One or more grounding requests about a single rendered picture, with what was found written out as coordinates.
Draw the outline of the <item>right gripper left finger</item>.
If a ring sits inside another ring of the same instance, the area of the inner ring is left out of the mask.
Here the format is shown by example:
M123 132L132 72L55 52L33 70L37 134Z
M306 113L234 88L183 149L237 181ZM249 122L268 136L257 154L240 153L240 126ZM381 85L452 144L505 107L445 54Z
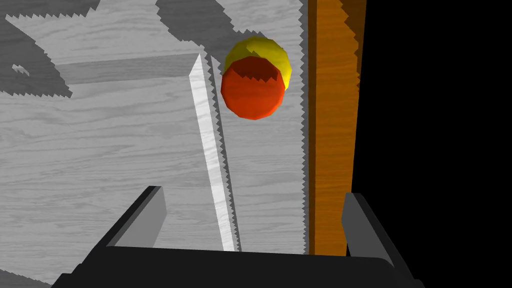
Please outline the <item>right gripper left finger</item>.
M166 217L163 188L148 186L108 230L97 247L152 248Z

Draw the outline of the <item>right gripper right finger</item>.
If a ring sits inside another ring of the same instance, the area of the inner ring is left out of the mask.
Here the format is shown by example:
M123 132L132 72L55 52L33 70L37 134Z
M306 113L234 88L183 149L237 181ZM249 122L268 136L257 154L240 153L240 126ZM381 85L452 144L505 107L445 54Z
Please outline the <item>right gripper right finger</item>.
M395 267L394 245L362 194L345 194L341 224L351 256L383 259Z

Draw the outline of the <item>red and yellow door knob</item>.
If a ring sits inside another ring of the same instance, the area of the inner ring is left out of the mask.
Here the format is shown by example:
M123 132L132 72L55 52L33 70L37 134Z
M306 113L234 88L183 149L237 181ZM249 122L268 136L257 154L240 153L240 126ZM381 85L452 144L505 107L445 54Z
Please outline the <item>red and yellow door knob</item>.
M281 106L291 76L286 51L272 39L252 36L236 43L228 53L221 96L239 118L260 120Z

